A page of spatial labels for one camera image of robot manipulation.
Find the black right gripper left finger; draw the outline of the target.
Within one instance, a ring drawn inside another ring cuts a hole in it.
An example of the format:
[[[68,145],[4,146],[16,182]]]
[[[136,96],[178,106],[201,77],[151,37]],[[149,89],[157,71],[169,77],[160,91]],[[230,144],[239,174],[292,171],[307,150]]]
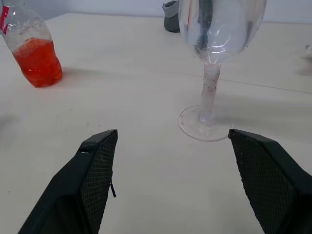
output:
[[[51,179],[21,227],[21,234],[97,234],[112,183],[116,129],[83,141]]]

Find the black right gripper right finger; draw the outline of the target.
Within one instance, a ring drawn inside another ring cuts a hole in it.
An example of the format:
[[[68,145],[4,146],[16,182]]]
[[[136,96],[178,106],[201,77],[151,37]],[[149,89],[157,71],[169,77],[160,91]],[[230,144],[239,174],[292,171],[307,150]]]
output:
[[[312,176],[276,141],[230,129],[245,194],[266,234],[312,232]]]

